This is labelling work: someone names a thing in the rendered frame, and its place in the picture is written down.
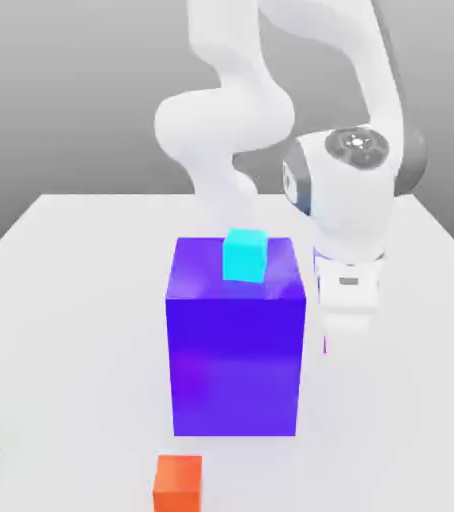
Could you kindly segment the large purple box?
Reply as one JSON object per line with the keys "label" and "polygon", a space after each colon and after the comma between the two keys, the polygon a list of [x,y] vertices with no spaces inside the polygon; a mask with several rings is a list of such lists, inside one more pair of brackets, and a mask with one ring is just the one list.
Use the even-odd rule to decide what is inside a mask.
{"label": "large purple box", "polygon": [[293,436],[306,294],[293,244],[261,283],[226,281],[220,238],[178,238],[165,297],[177,436]]}

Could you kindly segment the small cyan cube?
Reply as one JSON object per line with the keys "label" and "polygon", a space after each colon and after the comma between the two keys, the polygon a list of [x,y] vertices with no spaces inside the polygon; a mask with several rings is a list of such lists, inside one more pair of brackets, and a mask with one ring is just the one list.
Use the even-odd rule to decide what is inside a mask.
{"label": "small cyan cube", "polygon": [[223,279],[262,283],[267,268],[267,254],[266,231],[231,229],[222,244]]}

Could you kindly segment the small orange cube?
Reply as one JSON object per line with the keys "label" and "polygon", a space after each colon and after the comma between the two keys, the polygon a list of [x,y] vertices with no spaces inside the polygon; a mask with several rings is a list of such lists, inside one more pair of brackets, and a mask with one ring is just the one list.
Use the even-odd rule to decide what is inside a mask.
{"label": "small orange cube", "polygon": [[202,457],[159,455],[153,485],[154,512],[201,512]]}

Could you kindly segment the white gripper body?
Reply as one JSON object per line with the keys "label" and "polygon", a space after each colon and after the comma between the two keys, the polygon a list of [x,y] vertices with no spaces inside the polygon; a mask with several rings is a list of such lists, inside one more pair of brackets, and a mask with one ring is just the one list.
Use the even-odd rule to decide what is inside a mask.
{"label": "white gripper body", "polygon": [[338,334],[365,332],[369,329],[373,316],[373,309],[346,309],[323,305],[321,307],[323,335],[325,338],[331,338]]}

